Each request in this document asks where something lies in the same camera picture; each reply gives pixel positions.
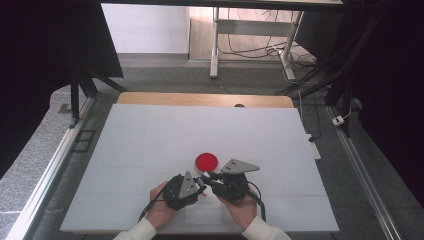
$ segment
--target hand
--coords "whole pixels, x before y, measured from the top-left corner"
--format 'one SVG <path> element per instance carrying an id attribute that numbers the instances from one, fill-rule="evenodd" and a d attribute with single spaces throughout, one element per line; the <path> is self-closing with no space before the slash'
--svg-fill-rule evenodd
<path id="1" fill-rule="evenodd" d="M 150 200 L 156 197 L 156 195 L 162 190 L 162 188 L 166 185 L 167 182 L 161 183 L 156 188 L 150 191 Z M 175 210 L 168 207 L 166 202 L 163 200 L 163 196 L 161 195 L 158 198 L 158 201 L 153 204 L 147 213 L 146 219 L 153 225 L 155 229 L 165 225 L 171 218 L 175 215 Z"/>
<path id="2" fill-rule="evenodd" d="M 249 227 L 250 223 L 255 219 L 257 212 L 256 201 L 253 200 L 248 195 L 244 196 L 243 199 L 237 201 L 236 203 L 231 203 L 230 201 L 217 196 L 218 199 L 227 207 L 228 211 L 231 214 L 234 222 L 239 225 L 239 227 L 245 231 Z"/>

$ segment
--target white table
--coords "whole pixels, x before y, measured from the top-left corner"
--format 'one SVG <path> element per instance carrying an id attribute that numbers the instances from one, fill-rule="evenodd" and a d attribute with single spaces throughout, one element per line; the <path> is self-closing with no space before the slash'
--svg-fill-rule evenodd
<path id="1" fill-rule="evenodd" d="M 205 106 L 113 106 L 61 226 L 62 231 L 128 230 L 149 191 L 211 152 L 261 167 L 247 173 L 260 188 L 267 221 L 288 232 L 338 231 L 297 109 Z M 177 212 L 160 233 L 238 233 L 211 193 Z"/>

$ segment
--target black curtain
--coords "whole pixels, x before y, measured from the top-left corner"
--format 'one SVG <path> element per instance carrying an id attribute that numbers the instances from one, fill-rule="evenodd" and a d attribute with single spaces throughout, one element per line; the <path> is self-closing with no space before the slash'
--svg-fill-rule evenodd
<path id="1" fill-rule="evenodd" d="M 77 67 L 123 77 L 100 4 L 3 1 L 0 59 L 0 177 Z"/>
<path id="2" fill-rule="evenodd" d="M 364 129 L 424 206 L 424 14 L 394 0 L 355 63 L 353 95 Z"/>

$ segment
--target red circular object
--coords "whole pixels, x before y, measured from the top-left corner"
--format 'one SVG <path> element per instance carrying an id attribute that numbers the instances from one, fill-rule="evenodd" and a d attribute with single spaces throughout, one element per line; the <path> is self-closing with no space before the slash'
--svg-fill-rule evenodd
<path id="1" fill-rule="evenodd" d="M 196 167 L 200 172 L 215 171 L 218 159 L 212 153 L 202 153 L 196 158 Z"/>

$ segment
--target white sleeve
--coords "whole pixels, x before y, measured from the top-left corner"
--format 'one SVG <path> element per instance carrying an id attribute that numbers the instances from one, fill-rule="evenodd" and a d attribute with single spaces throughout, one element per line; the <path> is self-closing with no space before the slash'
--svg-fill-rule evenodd
<path id="1" fill-rule="evenodd" d="M 281 229 L 271 227 L 258 216 L 241 234 L 248 240 L 291 240 Z"/>
<path id="2" fill-rule="evenodd" d="M 150 240 L 156 235 L 156 229 L 143 218 L 137 225 L 126 232 L 121 232 L 114 240 Z"/>

